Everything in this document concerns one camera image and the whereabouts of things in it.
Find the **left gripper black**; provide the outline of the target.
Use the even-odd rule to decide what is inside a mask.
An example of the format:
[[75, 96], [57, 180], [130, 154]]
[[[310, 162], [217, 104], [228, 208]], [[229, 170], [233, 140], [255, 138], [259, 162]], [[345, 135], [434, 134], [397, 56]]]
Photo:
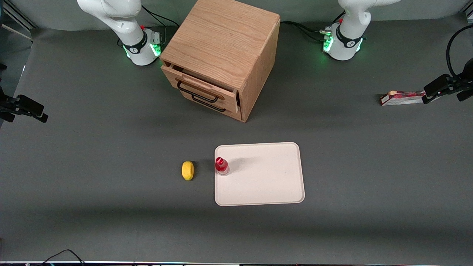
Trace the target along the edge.
[[458, 101], [463, 102], [473, 96], [473, 59], [471, 58], [464, 65], [460, 74], [455, 74], [450, 67], [450, 75], [441, 75], [424, 86], [424, 96], [422, 101], [429, 104], [436, 99], [456, 94]]

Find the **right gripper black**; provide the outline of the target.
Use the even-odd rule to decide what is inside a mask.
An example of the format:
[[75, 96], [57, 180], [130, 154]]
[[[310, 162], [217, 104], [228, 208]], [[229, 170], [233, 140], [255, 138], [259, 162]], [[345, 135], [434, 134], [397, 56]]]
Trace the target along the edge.
[[25, 95], [18, 95], [16, 98], [8, 96], [0, 87], [0, 118], [12, 123], [15, 119], [16, 107], [19, 111], [31, 114], [34, 119], [42, 123], [46, 123], [48, 120], [48, 115], [43, 113], [43, 105]]

